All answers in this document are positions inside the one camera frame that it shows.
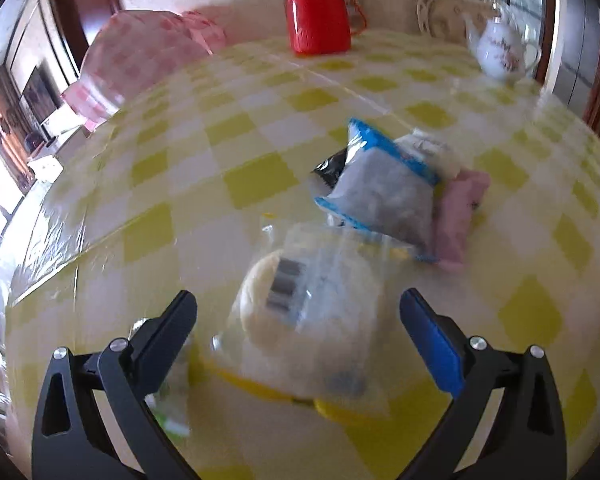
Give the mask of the white bun clear bag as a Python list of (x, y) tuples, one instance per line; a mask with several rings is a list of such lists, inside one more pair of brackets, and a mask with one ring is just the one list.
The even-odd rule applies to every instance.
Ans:
[(398, 315), (394, 281), (415, 255), (380, 233), (268, 219), (222, 330), (221, 373), (345, 425), (389, 417), (374, 359)]

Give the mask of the green white small packet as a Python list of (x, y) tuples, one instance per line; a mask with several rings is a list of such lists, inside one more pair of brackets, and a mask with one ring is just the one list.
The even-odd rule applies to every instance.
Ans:
[(145, 396), (145, 402), (162, 430), (175, 439), (185, 439), (190, 435), (187, 415), (190, 350), (192, 337), (184, 342), (158, 390)]

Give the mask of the pink snack packet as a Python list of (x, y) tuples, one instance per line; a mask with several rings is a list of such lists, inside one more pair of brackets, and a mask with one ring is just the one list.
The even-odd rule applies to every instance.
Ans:
[(432, 224), (432, 249), (440, 268), (458, 271), (464, 266), (472, 215), (490, 184), (486, 172), (463, 169), (443, 185)]

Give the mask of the yellow checkered tablecloth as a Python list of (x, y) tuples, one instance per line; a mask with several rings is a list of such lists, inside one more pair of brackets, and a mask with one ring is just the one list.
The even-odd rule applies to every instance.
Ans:
[(416, 289), (481, 353), (544, 362), (567, 470), (600, 444), (600, 140), (464, 48), (284, 38), (180, 70), (101, 125), (45, 196), (6, 310), (30, 438), (48, 370), (103, 370), (175, 296), (196, 307), (159, 422), (205, 479), (394, 479), (468, 402), (401, 322)]

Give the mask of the blue clear seed bag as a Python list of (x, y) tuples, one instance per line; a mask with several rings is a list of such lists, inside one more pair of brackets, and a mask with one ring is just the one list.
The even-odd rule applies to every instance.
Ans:
[(348, 122), (347, 157), (332, 190), (314, 202), (354, 228), (387, 235), (434, 258), (434, 189), (440, 176), (362, 120)]

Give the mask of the white floral teapot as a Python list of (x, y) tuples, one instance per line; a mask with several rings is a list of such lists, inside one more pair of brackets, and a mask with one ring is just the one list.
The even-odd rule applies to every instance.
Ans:
[(463, 14), (469, 52), (486, 76), (503, 84), (516, 84), (538, 66), (542, 50), (536, 42), (524, 40), (514, 14), (498, 6), (498, 16), (478, 31), (472, 17)]

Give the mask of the pink checkered covered chair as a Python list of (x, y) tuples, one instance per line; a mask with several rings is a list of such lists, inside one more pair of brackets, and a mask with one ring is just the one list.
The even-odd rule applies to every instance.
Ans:
[(99, 125), (167, 76), (226, 45), (224, 29), (197, 11), (120, 11), (87, 48), (79, 78), (62, 99)]

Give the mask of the white ornate chair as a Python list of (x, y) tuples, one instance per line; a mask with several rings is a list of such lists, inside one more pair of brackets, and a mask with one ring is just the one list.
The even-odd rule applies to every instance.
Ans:
[(487, 21), (501, 16), (498, 0), (418, 0), (416, 14), (423, 35), (461, 46), (467, 44), (465, 15), (478, 32), (484, 31)]

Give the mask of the red thermos jug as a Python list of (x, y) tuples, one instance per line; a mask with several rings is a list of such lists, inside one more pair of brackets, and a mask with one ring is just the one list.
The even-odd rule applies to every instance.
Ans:
[(287, 0), (286, 19), (291, 50), (306, 56), (347, 52), (367, 26), (356, 0)]

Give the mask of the wall mounted television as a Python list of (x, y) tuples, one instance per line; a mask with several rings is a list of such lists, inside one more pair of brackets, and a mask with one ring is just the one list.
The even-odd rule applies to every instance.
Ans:
[(58, 110), (58, 97), (48, 83), (46, 73), (35, 67), (24, 85), (22, 95), (39, 124)]

